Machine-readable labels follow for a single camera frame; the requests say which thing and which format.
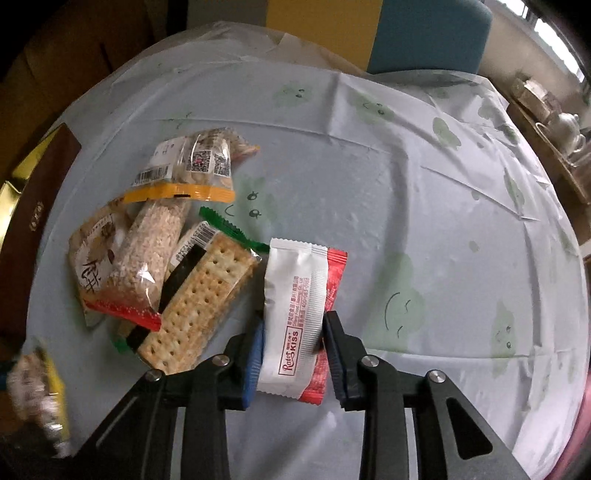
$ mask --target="barcode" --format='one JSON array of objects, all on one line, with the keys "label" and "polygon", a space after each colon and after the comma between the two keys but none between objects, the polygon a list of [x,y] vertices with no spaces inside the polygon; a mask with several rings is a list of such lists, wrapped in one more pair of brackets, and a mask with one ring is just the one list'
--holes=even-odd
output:
[{"label": "barcode", "polygon": [[201,248],[207,250],[207,247],[218,231],[219,230],[210,226],[207,222],[201,222],[199,225],[197,225],[197,228],[187,240],[187,243],[184,244],[175,255],[177,262],[180,263],[181,260],[189,253],[189,250],[191,250],[195,245],[199,245]]},{"label": "barcode", "polygon": [[215,155],[216,165],[213,168],[213,172],[216,175],[221,175],[222,177],[229,177],[230,176],[230,157],[225,157],[223,155]]},{"label": "barcode", "polygon": [[168,177],[168,168],[170,165],[155,167],[138,173],[132,186],[136,187],[156,180],[162,180]]}]

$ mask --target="window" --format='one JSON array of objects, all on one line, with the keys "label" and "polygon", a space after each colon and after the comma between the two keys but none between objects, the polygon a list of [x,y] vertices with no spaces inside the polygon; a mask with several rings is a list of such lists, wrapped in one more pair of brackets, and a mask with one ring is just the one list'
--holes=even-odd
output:
[{"label": "window", "polygon": [[525,18],[527,15],[528,8],[521,0],[499,0],[499,2],[506,5],[518,17]]},{"label": "window", "polygon": [[549,26],[543,20],[538,19],[535,22],[534,31],[541,37],[542,40],[544,40],[548,45],[550,45],[552,50],[554,50],[554,53],[556,53],[558,55],[560,60],[562,60],[564,62],[566,67],[571,72],[573,72],[579,78],[579,81],[581,82],[583,80],[583,73],[581,72],[581,69],[579,68],[579,64],[577,63],[577,60],[574,58],[573,54],[569,51],[569,48],[566,46],[566,43],[564,43],[558,37],[558,35],[552,29],[552,27]]},{"label": "window", "polygon": [[574,58],[555,30],[543,20],[539,19],[535,13],[530,11],[522,0],[496,0],[505,5],[515,15],[525,20],[525,23],[533,28],[539,37],[554,51],[556,56],[564,63],[564,65],[577,76],[580,82],[585,80],[584,74],[581,71],[579,64]]}]

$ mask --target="blue chair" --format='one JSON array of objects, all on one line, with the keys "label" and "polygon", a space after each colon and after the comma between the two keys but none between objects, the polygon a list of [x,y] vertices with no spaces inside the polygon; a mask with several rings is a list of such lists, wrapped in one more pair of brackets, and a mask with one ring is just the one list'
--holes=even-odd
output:
[{"label": "blue chair", "polygon": [[368,72],[476,73],[491,22],[479,0],[384,0]]}]

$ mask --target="table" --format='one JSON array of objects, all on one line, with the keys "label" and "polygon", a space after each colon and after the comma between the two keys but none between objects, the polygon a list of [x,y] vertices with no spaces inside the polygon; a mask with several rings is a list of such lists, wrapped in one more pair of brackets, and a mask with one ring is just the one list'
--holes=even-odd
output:
[{"label": "table", "polygon": [[[109,322],[85,328],[68,237],[158,142],[227,125],[261,152],[234,171],[236,201],[210,206],[259,241],[346,250],[344,328],[402,371],[445,371],[543,478],[583,393],[586,282],[564,210],[505,107],[481,77],[370,80],[320,47],[239,24],[171,37],[77,100],[58,121],[83,147],[48,218],[28,314],[28,342],[45,339],[66,383],[74,449],[146,366],[115,351]],[[205,357],[258,301],[243,297]],[[330,387],[320,407],[257,394],[228,415],[233,478],[357,478],[362,425]]]}]

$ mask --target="cracker package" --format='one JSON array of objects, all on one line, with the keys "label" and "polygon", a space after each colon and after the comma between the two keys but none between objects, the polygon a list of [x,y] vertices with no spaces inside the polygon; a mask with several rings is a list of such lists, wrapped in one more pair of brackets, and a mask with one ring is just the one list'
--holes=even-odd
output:
[{"label": "cracker package", "polygon": [[88,309],[85,301],[97,293],[109,277],[115,255],[131,225],[121,200],[109,202],[70,237],[68,259],[89,327],[99,323],[104,314]]},{"label": "cracker package", "polygon": [[105,284],[86,300],[86,306],[157,331],[164,276],[189,208],[190,202],[184,199],[147,201],[115,256]]},{"label": "cracker package", "polygon": [[[216,215],[212,210],[205,216]],[[153,368],[167,375],[190,370],[225,318],[234,297],[252,277],[261,257],[231,224],[218,219],[191,228],[179,242],[171,263],[176,267],[164,283],[158,332],[121,325],[120,336]]]},{"label": "cracker package", "polygon": [[135,178],[126,202],[188,197],[234,201],[232,162],[258,152],[230,128],[216,128],[160,143]]}]

